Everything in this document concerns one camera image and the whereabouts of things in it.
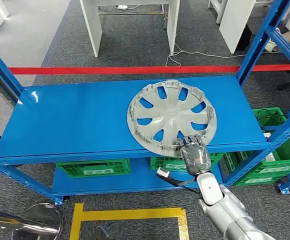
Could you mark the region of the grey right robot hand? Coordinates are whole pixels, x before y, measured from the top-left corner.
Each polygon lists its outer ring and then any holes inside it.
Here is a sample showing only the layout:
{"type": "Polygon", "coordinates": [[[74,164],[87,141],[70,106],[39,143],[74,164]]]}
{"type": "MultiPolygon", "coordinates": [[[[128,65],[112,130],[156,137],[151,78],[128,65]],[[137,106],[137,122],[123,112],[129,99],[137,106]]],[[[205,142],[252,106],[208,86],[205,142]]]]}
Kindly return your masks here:
{"type": "Polygon", "coordinates": [[[184,160],[187,171],[191,176],[208,172],[211,160],[202,139],[198,135],[189,135],[178,138],[177,143],[181,157],[184,160]]]}

